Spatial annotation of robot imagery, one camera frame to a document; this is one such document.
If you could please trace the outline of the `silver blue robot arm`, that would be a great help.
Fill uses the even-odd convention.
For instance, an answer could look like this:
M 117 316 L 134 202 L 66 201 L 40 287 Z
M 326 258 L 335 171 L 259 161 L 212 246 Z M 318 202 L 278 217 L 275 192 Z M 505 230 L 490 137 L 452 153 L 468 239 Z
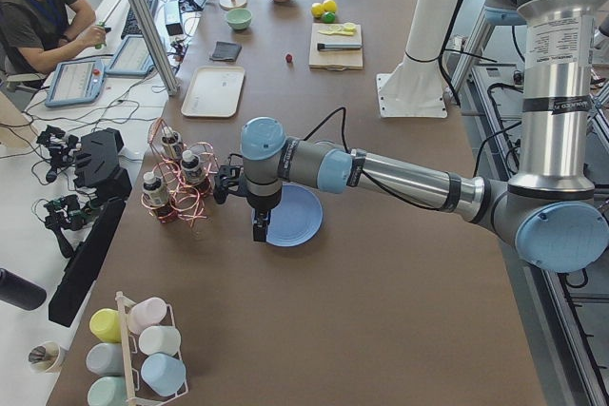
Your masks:
M 507 182 L 424 168 L 358 149 L 289 137 L 260 117 L 242 129 L 241 152 L 253 236 L 266 238 L 284 182 L 325 192 L 386 192 L 416 206 L 455 212 L 494 232 L 539 268 L 566 273 L 600 257 L 608 224 L 583 172 L 594 20 L 607 0 L 486 0 L 526 23 L 518 173 Z

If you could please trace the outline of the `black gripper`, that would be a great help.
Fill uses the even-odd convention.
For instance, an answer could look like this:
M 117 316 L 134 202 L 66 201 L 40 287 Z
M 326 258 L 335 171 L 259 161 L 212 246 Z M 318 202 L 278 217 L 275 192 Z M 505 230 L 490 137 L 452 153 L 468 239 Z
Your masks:
M 252 235 L 255 242 L 266 242 L 272 210 L 253 209 Z

